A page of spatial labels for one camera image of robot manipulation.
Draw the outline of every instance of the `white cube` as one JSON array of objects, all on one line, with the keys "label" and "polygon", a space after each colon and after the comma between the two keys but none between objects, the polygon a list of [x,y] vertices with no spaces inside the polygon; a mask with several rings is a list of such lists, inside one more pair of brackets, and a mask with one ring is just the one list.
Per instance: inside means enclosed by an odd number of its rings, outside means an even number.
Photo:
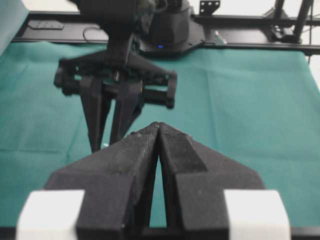
[{"label": "white cube", "polygon": [[16,240],[77,240],[84,195],[84,190],[31,192],[17,222]]}]

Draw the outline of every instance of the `teal tablecloth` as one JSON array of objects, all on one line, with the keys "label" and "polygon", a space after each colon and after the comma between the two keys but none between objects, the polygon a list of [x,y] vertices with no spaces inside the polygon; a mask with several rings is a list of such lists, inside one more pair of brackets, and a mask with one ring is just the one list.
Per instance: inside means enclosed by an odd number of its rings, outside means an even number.
[{"label": "teal tablecloth", "polygon": [[[53,80],[59,58],[101,47],[13,43],[0,57],[0,226],[16,224],[52,171],[90,154],[80,98]],[[175,108],[146,105],[130,131],[166,122],[257,170],[292,226],[320,225],[320,95],[302,53],[198,49],[155,62],[178,73]],[[151,225],[164,226],[156,179]]]}]

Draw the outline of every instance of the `white block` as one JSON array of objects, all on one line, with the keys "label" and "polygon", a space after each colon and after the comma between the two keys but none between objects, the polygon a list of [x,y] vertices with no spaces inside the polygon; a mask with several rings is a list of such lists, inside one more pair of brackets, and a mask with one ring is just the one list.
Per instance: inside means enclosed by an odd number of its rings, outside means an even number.
[{"label": "white block", "polygon": [[16,240],[77,240],[84,195],[84,190],[31,192],[18,219]]},{"label": "white block", "polygon": [[290,240],[289,218],[275,190],[224,190],[230,240]]}]

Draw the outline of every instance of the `black 3d-printed part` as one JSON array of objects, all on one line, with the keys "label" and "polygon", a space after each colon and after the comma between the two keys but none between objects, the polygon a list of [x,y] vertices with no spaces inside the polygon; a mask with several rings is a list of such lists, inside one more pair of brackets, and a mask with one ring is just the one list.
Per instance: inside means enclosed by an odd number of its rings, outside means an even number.
[{"label": "black 3d-printed part", "polygon": [[167,226],[184,239],[228,239],[224,189],[265,188],[252,169],[155,122],[54,172],[45,189],[85,190],[76,224],[81,240],[141,236],[149,226],[158,156]]}]

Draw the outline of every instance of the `green cloth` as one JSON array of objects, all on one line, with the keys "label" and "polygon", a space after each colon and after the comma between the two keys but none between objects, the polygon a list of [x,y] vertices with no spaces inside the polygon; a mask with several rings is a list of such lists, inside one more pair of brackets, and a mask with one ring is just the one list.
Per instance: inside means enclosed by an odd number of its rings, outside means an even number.
[{"label": "green cloth", "polygon": [[[52,171],[90,154],[79,96],[53,80],[58,59],[102,47],[13,43],[0,57],[0,226]],[[146,104],[130,132],[166,122],[257,170],[292,226],[320,226],[320,95],[301,52],[198,49],[155,63],[178,73],[175,108]],[[159,170],[152,226],[166,224]]]}]

